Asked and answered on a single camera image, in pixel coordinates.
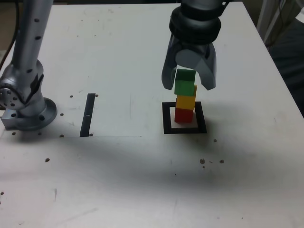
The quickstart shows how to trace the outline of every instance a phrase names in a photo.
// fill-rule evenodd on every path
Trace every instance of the table surface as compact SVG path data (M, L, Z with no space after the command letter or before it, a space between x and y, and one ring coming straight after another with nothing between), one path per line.
M304 227L304 120L242 3L221 17L217 87L196 77L208 134L163 134L177 6L52 8L39 59L58 116L0 125L1 228ZM88 93L93 137L80 138Z

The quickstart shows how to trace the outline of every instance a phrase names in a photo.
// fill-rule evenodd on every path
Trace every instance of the stacked blocks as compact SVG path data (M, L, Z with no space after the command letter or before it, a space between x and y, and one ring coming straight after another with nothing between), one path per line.
M174 89L177 95L174 121L177 123L192 122L197 90L194 80L194 70L177 70Z

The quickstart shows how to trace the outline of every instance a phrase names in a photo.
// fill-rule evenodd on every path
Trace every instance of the green block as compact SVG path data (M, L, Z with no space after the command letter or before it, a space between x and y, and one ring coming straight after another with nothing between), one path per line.
M175 81L174 94L181 96L194 95L194 82L191 81Z
M195 73L195 70L178 69L176 73L176 81L194 82Z
M193 96L194 80L194 70L178 69L175 78L174 94L181 96Z

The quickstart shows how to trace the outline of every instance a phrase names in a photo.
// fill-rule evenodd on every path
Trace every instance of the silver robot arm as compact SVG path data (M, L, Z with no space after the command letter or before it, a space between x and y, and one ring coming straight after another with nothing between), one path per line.
M57 108L41 93L43 67L38 55L53 0L24 0L11 63L0 78L0 104L6 129L32 131L51 123Z
M38 61L42 38L53 0L24 0L12 62L0 78L0 104L6 107L2 122L7 130L33 131L50 124L57 115L53 101L41 93L43 67ZM176 66L198 72L208 90L215 87L219 16L228 3L223 0L184 0L172 12L172 32L162 71L162 83L172 89Z

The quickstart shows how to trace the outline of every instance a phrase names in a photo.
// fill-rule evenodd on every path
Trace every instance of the yellow block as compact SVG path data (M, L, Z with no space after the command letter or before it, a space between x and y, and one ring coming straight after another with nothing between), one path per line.
M181 108L181 109L194 110L196 89L197 89L197 85L194 85L194 95L193 96L177 95L176 107Z

